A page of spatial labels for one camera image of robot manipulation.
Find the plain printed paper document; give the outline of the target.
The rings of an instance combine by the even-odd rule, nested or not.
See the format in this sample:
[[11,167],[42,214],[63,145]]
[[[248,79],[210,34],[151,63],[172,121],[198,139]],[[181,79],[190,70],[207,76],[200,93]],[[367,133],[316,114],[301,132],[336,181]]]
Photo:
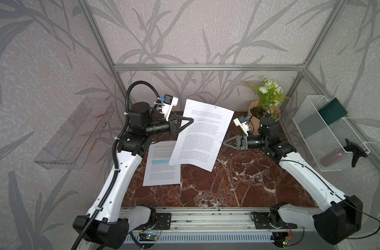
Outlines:
[[234,111],[187,99],[183,116],[194,123],[179,133],[170,166],[194,165],[212,172]]

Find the document with blue highlight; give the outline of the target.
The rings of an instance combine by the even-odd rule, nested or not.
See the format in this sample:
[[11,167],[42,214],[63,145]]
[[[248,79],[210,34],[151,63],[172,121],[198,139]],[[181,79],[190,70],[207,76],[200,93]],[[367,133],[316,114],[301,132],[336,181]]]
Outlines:
[[176,141],[163,141],[150,146],[143,186],[181,183],[180,165],[169,164],[175,145]]

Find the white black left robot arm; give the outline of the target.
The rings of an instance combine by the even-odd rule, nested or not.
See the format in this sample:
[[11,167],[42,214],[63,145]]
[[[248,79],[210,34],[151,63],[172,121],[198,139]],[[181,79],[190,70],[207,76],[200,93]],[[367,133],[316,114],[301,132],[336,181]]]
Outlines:
[[121,206],[131,179],[152,143],[152,136],[169,133],[175,137],[194,120],[171,113],[172,106],[146,102],[134,104],[126,110],[126,123],[112,146],[113,166],[97,199],[87,214],[77,216],[73,228],[78,237],[72,249],[82,240],[96,243],[101,248],[119,249],[127,235],[139,227],[152,228],[157,224],[153,206],[141,205],[121,214]]

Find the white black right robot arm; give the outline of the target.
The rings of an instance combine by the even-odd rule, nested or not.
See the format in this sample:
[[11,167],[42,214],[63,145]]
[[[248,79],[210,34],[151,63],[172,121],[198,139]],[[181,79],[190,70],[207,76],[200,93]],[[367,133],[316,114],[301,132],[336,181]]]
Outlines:
[[239,151],[252,149],[266,153],[294,177],[311,195],[316,208],[297,207],[286,202],[272,206],[267,221],[274,229],[291,224],[315,230],[325,242],[336,245],[361,229],[362,201],[348,196],[316,172],[287,141],[279,136],[280,125],[270,117],[260,120],[258,135],[249,133],[248,117],[233,120],[244,135],[233,137],[235,145],[227,139],[223,145]]

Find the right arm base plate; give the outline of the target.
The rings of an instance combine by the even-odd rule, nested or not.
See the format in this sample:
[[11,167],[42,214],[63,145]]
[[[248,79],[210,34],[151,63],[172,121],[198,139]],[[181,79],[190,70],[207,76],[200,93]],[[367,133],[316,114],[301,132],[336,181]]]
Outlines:
[[250,213],[250,218],[254,222],[255,229],[297,229],[296,224],[286,224],[280,218],[277,219],[270,212],[256,212]]

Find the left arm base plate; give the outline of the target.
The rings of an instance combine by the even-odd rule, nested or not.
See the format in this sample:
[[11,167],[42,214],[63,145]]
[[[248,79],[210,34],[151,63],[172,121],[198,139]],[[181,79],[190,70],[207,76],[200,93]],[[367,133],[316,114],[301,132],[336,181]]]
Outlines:
[[171,213],[157,213],[156,223],[153,227],[155,230],[170,230],[172,222]]

